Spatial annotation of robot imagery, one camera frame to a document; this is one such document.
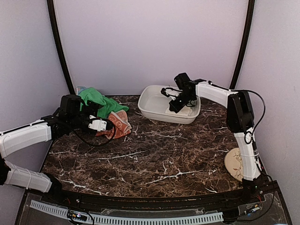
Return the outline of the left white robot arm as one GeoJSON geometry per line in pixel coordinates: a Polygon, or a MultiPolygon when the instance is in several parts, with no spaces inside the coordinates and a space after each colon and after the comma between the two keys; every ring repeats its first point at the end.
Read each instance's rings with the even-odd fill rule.
{"type": "Polygon", "coordinates": [[[76,130],[90,134],[105,131],[108,122],[97,116],[101,105],[85,103],[78,95],[64,95],[59,108],[52,115],[0,134],[0,183],[47,193],[55,204],[66,201],[66,193],[53,176],[16,166],[6,158],[37,143],[53,141],[76,130]]]}

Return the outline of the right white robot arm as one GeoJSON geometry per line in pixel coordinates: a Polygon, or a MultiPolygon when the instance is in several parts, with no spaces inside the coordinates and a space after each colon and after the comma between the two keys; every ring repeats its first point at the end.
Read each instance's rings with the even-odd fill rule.
{"type": "Polygon", "coordinates": [[[179,113],[197,97],[205,98],[226,108],[226,124],[234,134],[243,163],[243,179],[254,181],[261,175],[261,165],[255,141],[254,112],[249,90],[230,90],[203,79],[176,79],[178,88],[162,88],[161,94],[170,97],[169,110],[179,113]]]}

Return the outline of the white plastic basin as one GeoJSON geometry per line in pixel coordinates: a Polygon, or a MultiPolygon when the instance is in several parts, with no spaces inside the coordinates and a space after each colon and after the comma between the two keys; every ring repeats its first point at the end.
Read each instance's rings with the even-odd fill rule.
{"type": "Polygon", "coordinates": [[[138,108],[142,115],[151,120],[158,120],[178,124],[190,124],[194,122],[200,113],[201,100],[198,98],[192,105],[183,107],[180,112],[169,110],[171,97],[161,94],[162,85],[150,85],[146,87],[138,100],[138,108]]]}

